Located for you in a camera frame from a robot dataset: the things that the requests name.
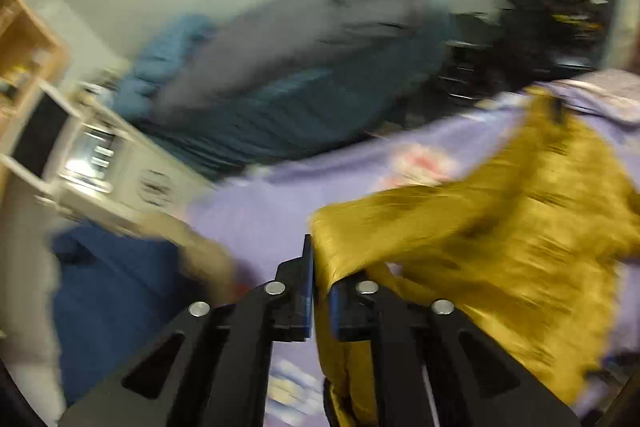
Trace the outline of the wooden shelf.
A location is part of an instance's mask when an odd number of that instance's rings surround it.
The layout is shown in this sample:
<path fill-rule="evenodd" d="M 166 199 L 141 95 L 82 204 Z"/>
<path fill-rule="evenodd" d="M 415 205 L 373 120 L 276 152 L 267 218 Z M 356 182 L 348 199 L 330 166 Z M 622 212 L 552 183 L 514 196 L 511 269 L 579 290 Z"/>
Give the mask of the wooden shelf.
<path fill-rule="evenodd" d="M 56 88 L 69 58 L 64 42 L 24 0 L 1 0 L 1 134 L 37 80 Z M 1 166 L 2 183 L 10 174 Z"/>

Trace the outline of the grey and teal bedding pile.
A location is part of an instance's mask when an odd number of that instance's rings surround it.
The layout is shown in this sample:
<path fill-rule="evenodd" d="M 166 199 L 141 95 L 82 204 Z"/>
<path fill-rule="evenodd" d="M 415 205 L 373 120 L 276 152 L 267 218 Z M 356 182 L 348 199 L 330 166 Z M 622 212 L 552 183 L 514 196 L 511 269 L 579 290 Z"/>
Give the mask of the grey and teal bedding pile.
<path fill-rule="evenodd" d="M 445 0 L 269 0 L 221 25 L 178 17 L 113 110 L 208 179 L 355 141 L 442 67 Z"/>

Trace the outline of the white framed monitor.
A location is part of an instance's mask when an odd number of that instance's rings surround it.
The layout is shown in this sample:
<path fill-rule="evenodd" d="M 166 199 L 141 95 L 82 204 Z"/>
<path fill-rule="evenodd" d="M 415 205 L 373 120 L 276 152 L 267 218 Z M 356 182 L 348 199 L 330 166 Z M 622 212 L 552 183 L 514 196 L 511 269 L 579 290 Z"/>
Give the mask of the white framed monitor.
<path fill-rule="evenodd" d="M 82 115 L 52 84 L 37 80 L 1 135 L 1 166 L 52 195 Z"/>

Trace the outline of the lilac floral bed sheet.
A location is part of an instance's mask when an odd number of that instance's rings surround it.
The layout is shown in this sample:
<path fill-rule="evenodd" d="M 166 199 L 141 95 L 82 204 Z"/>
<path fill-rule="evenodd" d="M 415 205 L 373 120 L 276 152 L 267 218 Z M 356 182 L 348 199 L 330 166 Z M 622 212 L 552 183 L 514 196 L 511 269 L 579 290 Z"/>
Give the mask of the lilac floral bed sheet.
<path fill-rule="evenodd" d="M 194 204 L 189 221 L 226 247 L 253 281 L 262 282 L 281 261 L 300 253 L 311 235 L 311 217 L 321 208 L 405 185 L 465 178 L 503 148 L 539 88 L 551 95 L 555 121 L 576 116 L 613 147 L 639 191 L 639 105 L 602 88 L 603 81 L 615 78 L 609 70 L 531 87 L 418 130 L 230 180 Z M 614 325 L 594 369 L 614 355 L 639 350 L 639 254 L 617 265 L 615 296 Z M 318 346 L 303 363 L 322 370 Z"/>

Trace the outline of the dark blue garment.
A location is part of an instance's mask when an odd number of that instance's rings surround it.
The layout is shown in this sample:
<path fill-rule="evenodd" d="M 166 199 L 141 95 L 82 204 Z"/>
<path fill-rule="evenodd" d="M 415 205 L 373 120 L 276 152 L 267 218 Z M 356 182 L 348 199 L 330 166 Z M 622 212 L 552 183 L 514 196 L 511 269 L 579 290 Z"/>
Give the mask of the dark blue garment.
<path fill-rule="evenodd" d="M 52 298 L 62 387 L 73 405 L 200 299 L 165 239 L 137 239 L 88 222 L 52 236 L 60 281 Z"/>

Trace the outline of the cream air conditioner unit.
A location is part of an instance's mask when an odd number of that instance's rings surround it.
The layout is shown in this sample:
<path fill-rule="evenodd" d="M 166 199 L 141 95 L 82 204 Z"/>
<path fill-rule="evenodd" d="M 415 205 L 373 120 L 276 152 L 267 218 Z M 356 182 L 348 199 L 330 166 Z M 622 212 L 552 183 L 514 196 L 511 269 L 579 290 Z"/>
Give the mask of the cream air conditioner unit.
<path fill-rule="evenodd" d="M 50 199 L 79 220 L 122 230 L 153 213 L 181 218 L 214 184 L 156 145 L 87 90 L 70 100 L 74 118 L 56 147 Z"/>

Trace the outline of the black metal rack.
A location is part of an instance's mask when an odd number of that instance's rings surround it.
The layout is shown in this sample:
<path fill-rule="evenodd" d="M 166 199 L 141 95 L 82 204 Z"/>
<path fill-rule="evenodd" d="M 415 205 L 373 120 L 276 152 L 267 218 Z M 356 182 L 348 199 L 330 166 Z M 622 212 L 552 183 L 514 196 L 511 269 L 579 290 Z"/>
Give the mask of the black metal rack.
<path fill-rule="evenodd" d="M 471 105 L 535 82 L 593 72 L 611 23 L 608 0 L 497 0 L 454 17 L 457 38 L 438 87 Z"/>

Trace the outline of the golden yellow satin jacket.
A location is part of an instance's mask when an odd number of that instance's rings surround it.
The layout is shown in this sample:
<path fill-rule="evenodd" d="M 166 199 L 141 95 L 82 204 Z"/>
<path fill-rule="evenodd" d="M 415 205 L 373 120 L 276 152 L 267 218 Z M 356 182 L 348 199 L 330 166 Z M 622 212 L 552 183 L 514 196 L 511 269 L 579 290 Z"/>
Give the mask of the golden yellow satin jacket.
<path fill-rule="evenodd" d="M 465 178 L 332 204 L 310 220 L 317 346 L 342 426 L 378 421 L 367 343 L 340 343 L 329 291 L 366 273 L 412 303 L 451 300 L 566 404 L 605 355 L 617 265 L 639 254 L 639 191 L 613 147 L 533 91 L 521 124 Z"/>

